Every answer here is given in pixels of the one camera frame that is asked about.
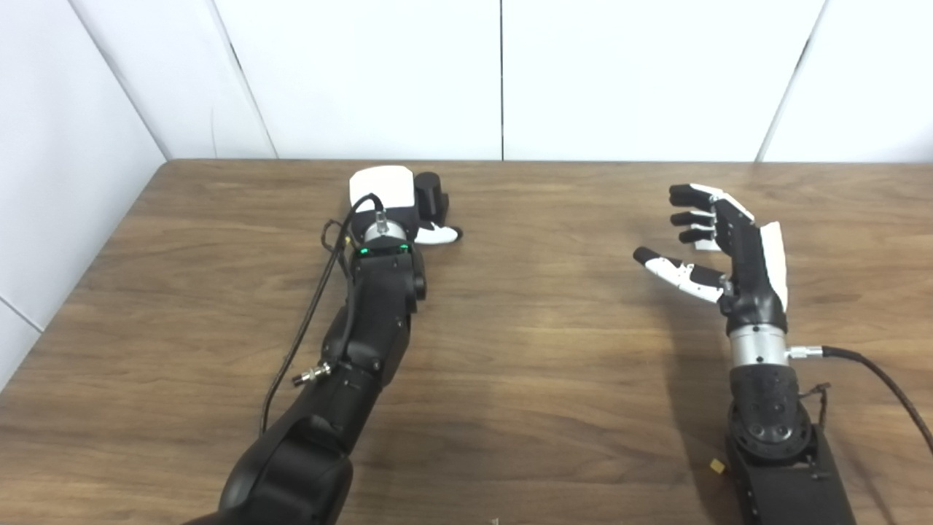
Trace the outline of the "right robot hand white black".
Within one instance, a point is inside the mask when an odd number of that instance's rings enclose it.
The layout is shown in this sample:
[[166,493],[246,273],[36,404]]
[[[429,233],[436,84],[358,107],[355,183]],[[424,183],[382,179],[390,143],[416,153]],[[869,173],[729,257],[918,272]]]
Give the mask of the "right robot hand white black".
[[730,258],[730,273],[667,258],[640,246],[633,259],[687,295],[716,303],[727,320],[727,332],[766,325],[789,329],[786,252],[778,222],[764,225],[733,196],[703,184],[674,184],[669,202],[681,211],[670,216],[683,228],[679,241]]

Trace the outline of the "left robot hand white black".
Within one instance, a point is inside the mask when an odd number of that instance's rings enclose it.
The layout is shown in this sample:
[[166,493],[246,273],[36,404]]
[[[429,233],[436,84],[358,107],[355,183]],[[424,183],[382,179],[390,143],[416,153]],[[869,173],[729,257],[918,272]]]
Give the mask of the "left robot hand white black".
[[453,244],[463,237],[461,229],[446,224],[450,199],[434,172],[416,175],[406,166],[366,168],[350,177],[349,197],[357,207],[348,230],[363,244],[382,239],[410,248]]

